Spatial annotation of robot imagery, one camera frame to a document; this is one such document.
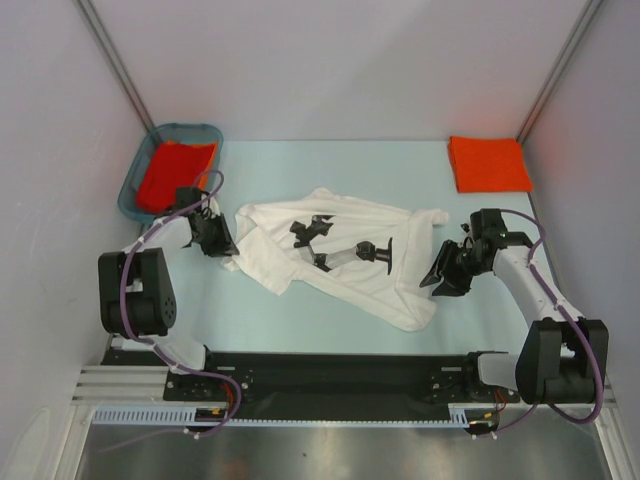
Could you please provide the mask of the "white printed t shirt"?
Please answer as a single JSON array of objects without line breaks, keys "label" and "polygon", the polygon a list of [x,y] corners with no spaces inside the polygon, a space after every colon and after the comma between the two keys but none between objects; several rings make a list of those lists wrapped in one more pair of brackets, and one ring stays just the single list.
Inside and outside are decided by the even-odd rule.
[{"label": "white printed t shirt", "polygon": [[247,204],[235,215],[237,254],[224,260],[282,295],[294,281],[413,332],[436,304],[420,284],[433,263],[441,209],[408,211],[318,188],[284,202]]}]

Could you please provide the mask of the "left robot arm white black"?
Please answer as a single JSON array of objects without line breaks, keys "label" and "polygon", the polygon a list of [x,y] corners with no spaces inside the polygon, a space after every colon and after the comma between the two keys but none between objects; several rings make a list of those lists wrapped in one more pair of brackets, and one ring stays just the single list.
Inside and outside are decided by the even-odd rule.
[{"label": "left robot arm white black", "polygon": [[178,306],[169,261],[193,245],[211,258],[239,253],[215,194],[180,187],[174,206],[137,240],[99,257],[100,320],[106,332],[136,342],[170,369],[188,373],[187,389],[207,400],[219,392],[221,376],[205,365],[204,344],[174,331]]}]

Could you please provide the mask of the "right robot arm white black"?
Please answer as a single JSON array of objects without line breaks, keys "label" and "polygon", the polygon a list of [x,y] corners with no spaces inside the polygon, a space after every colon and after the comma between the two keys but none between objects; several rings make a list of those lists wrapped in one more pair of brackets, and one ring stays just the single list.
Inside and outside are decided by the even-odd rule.
[{"label": "right robot arm white black", "polygon": [[421,284],[435,297],[462,297],[474,278],[493,274],[513,297],[528,333],[517,354],[481,352],[463,373],[461,388],[484,401],[497,387],[518,393],[527,404],[552,407],[604,401],[609,332],[586,318],[548,280],[535,262],[539,241],[511,231],[504,209],[471,214],[461,242],[445,241]]}]

